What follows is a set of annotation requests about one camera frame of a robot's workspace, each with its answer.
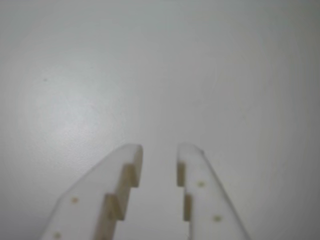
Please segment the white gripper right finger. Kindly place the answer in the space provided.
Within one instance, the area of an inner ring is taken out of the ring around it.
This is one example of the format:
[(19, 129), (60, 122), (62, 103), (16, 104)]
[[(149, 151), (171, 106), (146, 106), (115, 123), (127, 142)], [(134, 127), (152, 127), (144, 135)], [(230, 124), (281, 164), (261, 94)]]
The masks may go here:
[(178, 145), (177, 185), (184, 189), (183, 219), (189, 223), (189, 239), (250, 239), (204, 151), (194, 144)]

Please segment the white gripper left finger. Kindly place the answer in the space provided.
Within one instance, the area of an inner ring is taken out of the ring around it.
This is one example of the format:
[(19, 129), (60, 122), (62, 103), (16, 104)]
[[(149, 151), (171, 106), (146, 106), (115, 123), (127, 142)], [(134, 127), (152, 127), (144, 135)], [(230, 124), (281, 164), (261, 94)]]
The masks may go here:
[(125, 144), (103, 158), (58, 199), (42, 240), (111, 240), (140, 184), (143, 147)]

